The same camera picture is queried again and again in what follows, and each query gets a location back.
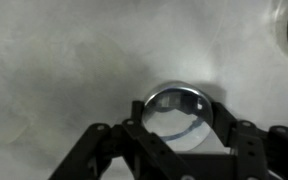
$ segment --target gray background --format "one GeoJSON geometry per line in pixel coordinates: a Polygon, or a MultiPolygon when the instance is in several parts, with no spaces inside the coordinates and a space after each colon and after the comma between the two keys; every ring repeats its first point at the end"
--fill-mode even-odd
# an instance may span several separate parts
{"type": "Polygon", "coordinates": [[[0,180],[47,179],[89,124],[169,80],[288,126],[287,18],[286,0],[0,0],[0,180]]]}

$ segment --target white surface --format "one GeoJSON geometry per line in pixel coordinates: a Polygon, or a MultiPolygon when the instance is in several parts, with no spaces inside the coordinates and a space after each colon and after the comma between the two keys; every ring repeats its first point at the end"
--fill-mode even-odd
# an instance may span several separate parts
{"type": "Polygon", "coordinates": [[[47,179],[167,80],[288,125],[287,18],[286,0],[0,0],[0,180],[47,179]]]}

